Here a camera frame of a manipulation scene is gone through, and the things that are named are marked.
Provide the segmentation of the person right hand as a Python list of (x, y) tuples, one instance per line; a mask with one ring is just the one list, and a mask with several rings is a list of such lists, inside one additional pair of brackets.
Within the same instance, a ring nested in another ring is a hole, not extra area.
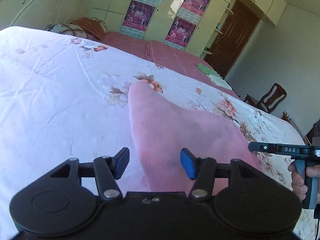
[[(291, 187), (293, 189), (293, 193), (300, 199), (304, 200), (306, 198), (306, 193), (308, 191), (308, 187), (305, 185), (304, 178), (297, 173), (295, 163), (292, 162), (288, 170), (291, 172), (292, 183)], [(310, 178), (320, 179), (320, 166), (315, 165), (308, 167), (306, 169), (306, 175)]]

